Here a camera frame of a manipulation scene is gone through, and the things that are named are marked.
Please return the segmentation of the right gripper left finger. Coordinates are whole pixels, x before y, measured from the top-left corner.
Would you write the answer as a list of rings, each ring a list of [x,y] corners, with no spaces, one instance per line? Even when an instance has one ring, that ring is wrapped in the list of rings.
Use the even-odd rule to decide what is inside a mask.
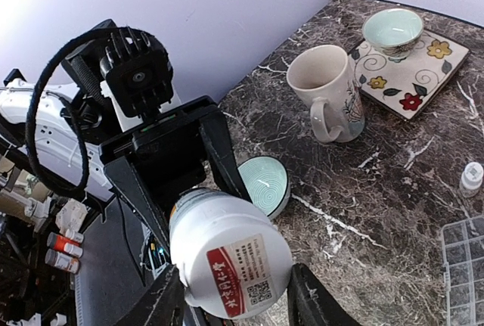
[[[169,264],[116,326],[182,325],[184,307],[184,288],[178,269]]]

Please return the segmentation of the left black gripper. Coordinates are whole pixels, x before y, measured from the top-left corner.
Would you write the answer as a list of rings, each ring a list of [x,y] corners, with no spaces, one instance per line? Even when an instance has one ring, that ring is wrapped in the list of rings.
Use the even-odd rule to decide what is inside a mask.
[[[206,179],[209,163],[220,190],[250,201],[238,171],[225,115],[203,96],[101,145],[104,174],[171,259],[169,227],[157,205],[170,205]]]

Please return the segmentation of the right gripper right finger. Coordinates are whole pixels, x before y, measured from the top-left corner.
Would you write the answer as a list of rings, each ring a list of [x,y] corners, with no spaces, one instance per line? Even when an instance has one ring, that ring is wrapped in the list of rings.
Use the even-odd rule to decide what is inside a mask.
[[[292,266],[287,307],[290,326],[361,326],[302,263]]]

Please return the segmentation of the white pill bottle orange label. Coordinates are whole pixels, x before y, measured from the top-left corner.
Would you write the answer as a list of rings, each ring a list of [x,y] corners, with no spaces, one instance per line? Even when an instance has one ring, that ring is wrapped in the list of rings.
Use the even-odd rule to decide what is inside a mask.
[[[185,301],[219,318],[264,312],[284,294],[293,258],[288,243],[250,202],[221,191],[186,191],[169,220],[172,263]]]

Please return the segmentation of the clear plastic pill organizer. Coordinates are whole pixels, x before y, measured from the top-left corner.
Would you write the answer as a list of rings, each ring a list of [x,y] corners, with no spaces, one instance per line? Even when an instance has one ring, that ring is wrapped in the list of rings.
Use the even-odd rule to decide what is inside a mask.
[[[483,324],[483,217],[442,227],[448,325]]]

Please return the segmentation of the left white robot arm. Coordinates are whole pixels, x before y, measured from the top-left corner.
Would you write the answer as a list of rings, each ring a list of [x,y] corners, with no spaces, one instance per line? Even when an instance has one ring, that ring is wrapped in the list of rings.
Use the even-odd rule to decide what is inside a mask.
[[[169,246],[169,211],[190,188],[206,178],[203,162],[209,161],[221,191],[244,200],[250,196],[237,169],[225,115],[208,97],[201,97],[154,120],[139,124],[104,142],[97,150],[83,142],[79,126],[61,114],[70,102],[58,92],[40,99],[41,113],[25,127],[28,154],[39,151],[69,163],[80,173],[79,188],[57,176],[38,160],[30,169],[55,194],[81,200],[89,177],[106,182],[148,227]]]

